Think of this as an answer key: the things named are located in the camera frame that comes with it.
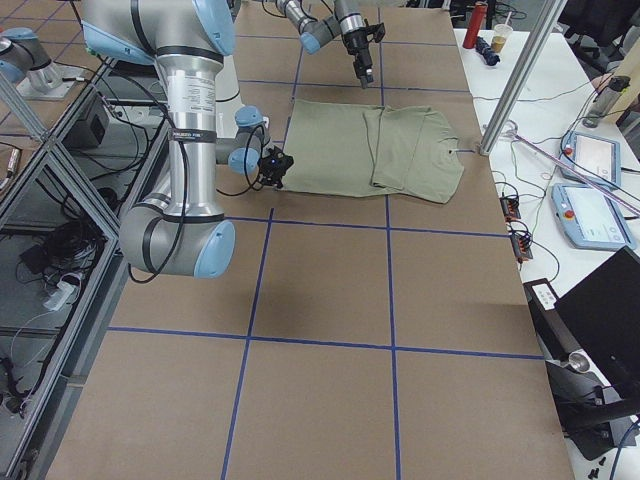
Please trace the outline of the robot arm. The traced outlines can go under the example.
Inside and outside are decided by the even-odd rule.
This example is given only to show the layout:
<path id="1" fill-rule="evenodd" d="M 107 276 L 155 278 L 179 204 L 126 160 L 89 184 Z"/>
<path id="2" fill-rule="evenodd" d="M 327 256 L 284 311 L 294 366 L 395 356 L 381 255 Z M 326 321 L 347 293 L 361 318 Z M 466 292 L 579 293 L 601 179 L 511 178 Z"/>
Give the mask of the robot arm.
<path id="1" fill-rule="evenodd" d="M 325 18 L 313 17 L 304 9 L 302 1 L 273 1 L 273 4 L 278 14 L 266 8 L 266 1 L 261 1 L 267 14 L 287 19 L 295 26 L 303 49 L 308 54 L 317 53 L 340 37 L 347 53 L 353 57 L 355 76 L 361 87 L 366 89 L 374 81 L 369 45 L 381 42 L 386 33 L 385 25 L 370 24 L 362 15 L 357 1 L 335 1 L 333 7 L 327 6 L 330 14 Z"/>
<path id="2" fill-rule="evenodd" d="M 216 278 L 229 266 L 234 225 L 216 201 L 216 78 L 235 48 L 226 1 L 86 1 L 86 45 L 114 60 L 155 68 L 166 95 L 169 171 L 124 216 L 121 250 L 131 269 Z"/>

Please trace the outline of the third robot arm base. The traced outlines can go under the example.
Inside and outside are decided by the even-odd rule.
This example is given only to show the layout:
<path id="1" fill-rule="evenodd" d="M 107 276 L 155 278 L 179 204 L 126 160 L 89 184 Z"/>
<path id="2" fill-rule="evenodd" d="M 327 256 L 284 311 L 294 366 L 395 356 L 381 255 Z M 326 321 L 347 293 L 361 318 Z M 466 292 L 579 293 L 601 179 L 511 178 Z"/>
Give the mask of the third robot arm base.
<path id="1" fill-rule="evenodd" d="M 16 27 L 1 33 L 1 73 L 27 100 L 61 100 L 86 69 L 52 60 L 35 32 Z"/>

